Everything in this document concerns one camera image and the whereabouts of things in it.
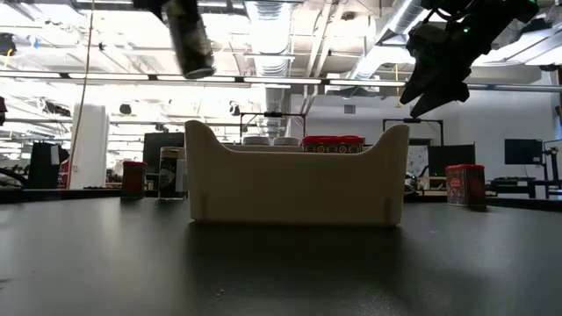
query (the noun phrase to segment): white pillar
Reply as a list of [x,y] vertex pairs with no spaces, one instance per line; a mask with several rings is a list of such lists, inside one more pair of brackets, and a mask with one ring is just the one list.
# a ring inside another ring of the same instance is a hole
[[79,107],[79,104],[75,106],[73,115],[72,147],[75,152],[69,188],[105,187],[109,116],[103,105],[84,104],[76,129]]

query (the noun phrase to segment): black monitor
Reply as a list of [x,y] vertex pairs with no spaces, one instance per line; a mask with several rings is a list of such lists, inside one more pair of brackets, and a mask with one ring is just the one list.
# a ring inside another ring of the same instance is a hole
[[33,143],[26,189],[56,189],[61,164],[68,159],[68,151],[60,145]]
[[447,166],[476,163],[474,145],[428,146],[429,176],[446,176]]
[[183,133],[144,134],[142,160],[147,163],[147,174],[157,174],[160,172],[160,148],[183,147],[184,143]]
[[540,165],[543,163],[542,140],[505,140],[505,163]]

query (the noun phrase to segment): red tin can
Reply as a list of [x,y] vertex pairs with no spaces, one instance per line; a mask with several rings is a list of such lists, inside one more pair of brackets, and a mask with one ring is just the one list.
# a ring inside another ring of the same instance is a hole
[[461,164],[449,166],[447,172],[447,203],[486,206],[484,166]]
[[147,174],[145,162],[123,162],[121,198],[144,198],[144,181]]
[[302,147],[306,153],[359,154],[363,143],[358,136],[306,136]]

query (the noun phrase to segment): fluorescent light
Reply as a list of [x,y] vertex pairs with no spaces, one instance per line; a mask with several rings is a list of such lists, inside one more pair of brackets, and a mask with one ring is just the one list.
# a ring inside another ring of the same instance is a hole
[[214,7],[214,8],[226,8],[227,7],[227,3],[206,3],[203,2],[201,4],[198,4],[198,6],[203,6],[203,7]]
[[163,81],[186,81],[182,75],[159,75],[157,78]]
[[526,63],[527,65],[551,65],[551,64],[562,64],[562,47],[556,47],[544,54],[540,54],[538,57]]
[[236,81],[236,78],[218,75],[218,76],[210,76],[210,77],[197,79],[196,81],[211,82],[211,83],[233,83]]
[[2,142],[0,143],[0,148],[16,148],[16,149],[20,149],[21,148],[21,144],[15,143],[15,142]]
[[[188,81],[182,75],[159,75],[158,80],[163,81]],[[236,78],[229,77],[229,76],[208,76],[201,79],[196,80],[189,80],[190,82],[204,82],[204,83],[233,83],[236,81]]]
[[275,77],[245,77],[244,82],[246,83],[284,83],[284,84],[320,84],[321,79],[313,78],[275,78]]
[[[86,74],[68,74],[72,79],[83,79]],[[148,80],[147,75],[135,74],[88,74],[88,79]]]
[[1,77],[12,78],[60,78],[58,73],[35,71],[0,71]]
[[19,154],[21,150],[11,148],[0,148],[0,154]]
[[[91,4],[91,0],[76,0],[80,4]],[[96,0],[96,4],[133,4],[133,1]]]
[[365,87],[403,87],[405,83],[383,80],[330,80],[330,85]]
[[252,88],[290,89],[290,84],[252,83]]
[[254,59],[270,59],[270,58],[277,58],[277,59],[286,59],[290,61],[295,60],[295,55],[292,54],[256,54],[256,53],[244,53],[243,55],[245,58],[254,58]]

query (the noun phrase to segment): table surface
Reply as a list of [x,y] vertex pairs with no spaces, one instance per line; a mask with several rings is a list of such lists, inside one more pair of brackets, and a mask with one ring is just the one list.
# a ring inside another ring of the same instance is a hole
[[405,205],[394,229],[201,226],[152,198],[0,205],[0,314],[560,315],[561,228],[444,204]]

